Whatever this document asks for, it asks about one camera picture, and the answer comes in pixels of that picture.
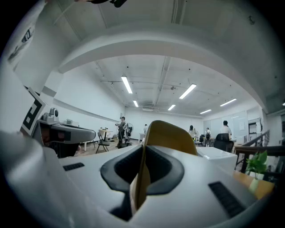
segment folding chair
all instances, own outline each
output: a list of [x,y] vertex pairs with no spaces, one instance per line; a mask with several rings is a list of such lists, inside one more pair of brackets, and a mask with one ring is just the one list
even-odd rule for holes
[[98,132],[98,137],[99,137],[99,144],[98,144],[98,148],[97,148],[97,150],[96,150],[96,153],[97,153],[97,151],[98,151],[98,149],[99,149],[100,146],[103,146],[105,152],[109,151],[108,148],[107,148],[107,146],[109,146],[110,143],[109,143],[109,142],[106,142],[106,141],[103,141],[103,138],[102,138],[102,135],[101,135],[100,132]]

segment man in white shirt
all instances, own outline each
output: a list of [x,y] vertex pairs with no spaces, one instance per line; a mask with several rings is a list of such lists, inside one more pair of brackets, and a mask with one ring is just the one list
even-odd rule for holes
[[220,129],[220,133],[221,134],[228,134],[228,138],[231,139],[232,138],[232,131],[231,129],[228,127],[228,122],[225,120],[223,122],[223,126]]
[[190,129],[189,129],[189,134],[191,135],[191,137],[194,139],[194,138],[197,138],[198,135],[199,135],[199,132],[193,128],[193,125],[190,126]]
[[144,134],[146,134],[146,133],[147,133],[147,129],[148,129],[148,126],[147,126],[147,124],[145,124],[145,125],[144,125],[144,128],[143,128],[143,132],[144,132]]

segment floor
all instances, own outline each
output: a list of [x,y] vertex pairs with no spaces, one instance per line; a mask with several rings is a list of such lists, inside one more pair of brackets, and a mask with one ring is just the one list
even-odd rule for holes
[[[131,139],[130,142],[132,143],[132,146],[136,146],[139,144],[139,142],[135,139]],[[118,144],[118,139],[115,139],[114,142],[110,142],[110,145],[108,146],[108,150],[109,151],[117,150],[117,147],[116,147],[117,144]],[[98,148],[98,143],[95,143],[95,148],[94,148],[93,143],[87,143],[86,151],[84,151],[84,145],[80,145],[80,147],[81,147],[81,150],[76,152],[74,156],[94,155],[96,153],[97,148]],[[105,153],[103,146],[99,147],[97,154],[99,154],[99,153]]]

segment potted plant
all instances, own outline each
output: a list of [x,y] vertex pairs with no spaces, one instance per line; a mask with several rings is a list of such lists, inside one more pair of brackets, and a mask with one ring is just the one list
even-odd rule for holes
[[257,179],[257,174],[263,173],[266,170],[266,162],[267,160],[267,151],[264,151],[263,153],[256,153],[252,159],[246,159],[246,163],[248,164],[246,167],[246,172],[249,175],[250,172],[255,173],[255,177],[253,178],[249,190],[254,193],[259,180]]

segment bag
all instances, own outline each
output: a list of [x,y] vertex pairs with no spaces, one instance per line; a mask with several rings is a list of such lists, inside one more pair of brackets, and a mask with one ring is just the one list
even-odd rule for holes
[[199,139],[199,142],[200,142],[200,143],[202,143],[202,142],[204,141],[204,139],[203,139],[204,137],[205,137],[204,134],[200,135],[200,139]]
[[206,139],[210,139],[210,133],[207,132]]
[[128,136],[130,136],[130,134],[132,133],[132,131],[133,131],[133,127],[130,127],[130,128],[129,128],[129,131],[128,131]]

